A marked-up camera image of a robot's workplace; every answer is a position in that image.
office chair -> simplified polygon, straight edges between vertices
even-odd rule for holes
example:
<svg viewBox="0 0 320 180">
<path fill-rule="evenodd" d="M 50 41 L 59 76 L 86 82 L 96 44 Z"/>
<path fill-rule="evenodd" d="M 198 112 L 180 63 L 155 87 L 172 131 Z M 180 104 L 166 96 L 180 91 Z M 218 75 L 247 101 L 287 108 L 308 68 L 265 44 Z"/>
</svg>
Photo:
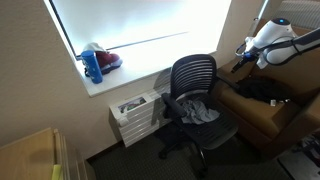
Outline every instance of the office chair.
<svg viewBox="0 0 320 180">
<path fill-rule="evenodd" d="M 172 66 L 170 93 L 161 95 L 165 104 L 163 116 L 170 118 L 172 123 L 180 129 L 180 132 L 186 135 L 181 136 L 180 140 L 187 137 L 195 144 L 203 164 L 203 168 L 200 170 L 202 173 L 206 173 L 208 169 L 203 149 L 213 150 L 219 147 L 237 132 L 238 126 L 235 121 L 228 119 L 221 110 L 219 110 L 219 118 L 211 122 L 200 125 L 185 124 L 181 117 L 186 116 L 187 113 L 181 104 L 186 100 L 199 100 L 207 108 L 219 109 L 209 96 L 215 83 L 219 80 L 216 71 L 215 59 L 210 55 L 195 54 L 183 57 Z M 166 145 L 159 152 L 159 158 L 166 159 L 168 152 L 180 142 Z"/>
</svg>

blue bottle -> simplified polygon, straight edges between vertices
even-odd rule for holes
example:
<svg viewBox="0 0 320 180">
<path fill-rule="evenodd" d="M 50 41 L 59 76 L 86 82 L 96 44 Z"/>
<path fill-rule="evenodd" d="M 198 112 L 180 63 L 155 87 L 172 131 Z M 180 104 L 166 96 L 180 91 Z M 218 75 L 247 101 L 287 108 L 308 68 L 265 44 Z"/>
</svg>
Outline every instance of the blue bottle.
<svg viewBox="0 0 320 180">
<path fill-rule="evenodd" d="M 92 82 L 94 84 L 101 83 L 103 78 L 95 52 L 92 50 L 83 51 L 81 57 L 83 58 Z"/>
</svg>

clothing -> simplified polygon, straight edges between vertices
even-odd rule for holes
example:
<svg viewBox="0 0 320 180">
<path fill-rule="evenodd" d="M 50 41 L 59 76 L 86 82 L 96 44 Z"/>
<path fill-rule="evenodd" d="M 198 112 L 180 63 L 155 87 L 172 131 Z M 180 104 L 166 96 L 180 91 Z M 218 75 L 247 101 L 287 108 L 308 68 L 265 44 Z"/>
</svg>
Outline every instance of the clothing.
<svg viewBox="0 0 320 180">
<path fill-rule="evenodd" d="M 187 116 L 181 118 L 183 123 L 203 124 L 217 119 L 220 113 L 216 110 L 207 109 L 201 101 L 188 100 L 182 104 Z"/>
</svg>

white wall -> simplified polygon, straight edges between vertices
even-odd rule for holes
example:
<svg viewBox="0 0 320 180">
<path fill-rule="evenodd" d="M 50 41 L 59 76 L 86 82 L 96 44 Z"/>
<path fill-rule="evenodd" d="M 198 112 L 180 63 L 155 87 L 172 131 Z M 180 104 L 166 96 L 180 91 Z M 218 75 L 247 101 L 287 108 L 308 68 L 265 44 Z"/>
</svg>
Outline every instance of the white wall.
<svg viewBox="0 0 320 180">
<path fill-rule="evenodd" d="M 269 2 L 268 6 L 266 7 L 263 15 L 262 15 L 262 18 L 264 19 L 270 19 L 272 18 L 272 15 L 278 10 L 281 2 L 283 0 L 272 0 Z"/>
<path fill-rule="evenodd" d="M 234 57 L 261 3 L 233 0 L 219 66 Z M 85 158 L 119 141 L 108 105 L 151 89 L 157 75 L 89 98 L 42 0 L 2 0 L 0 17 L 0 146 L 49 126 Z"/>
</svg>

brown couch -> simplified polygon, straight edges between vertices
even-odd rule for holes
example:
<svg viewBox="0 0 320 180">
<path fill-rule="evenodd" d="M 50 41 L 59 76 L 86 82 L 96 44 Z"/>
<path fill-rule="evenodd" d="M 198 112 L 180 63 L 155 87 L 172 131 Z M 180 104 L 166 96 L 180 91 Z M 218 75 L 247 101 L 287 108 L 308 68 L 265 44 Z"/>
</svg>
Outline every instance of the brown couch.
<svg viewBox="0 0 320 180">
<path fill-rule="evenodd" d="M 298 35 L 310 30 L 294 27 Z M 247 63 L 234 74 L 234 59 L 218 69 L 218 74 L 232 82 L 249 75 L 273 78 L 286 84 L 293 97 L 289 103 L 275 107 L 261 101 L 244 98 L 232 88 L 218 82 L 212 96 L 237 120 L 239 134 L 269 158 L 274 158 L 303 137 L 320 128 L 320 49 L 309 51 L 282 66 L 268 65 L 259 69 L 255 62 Z"/>
</svg>

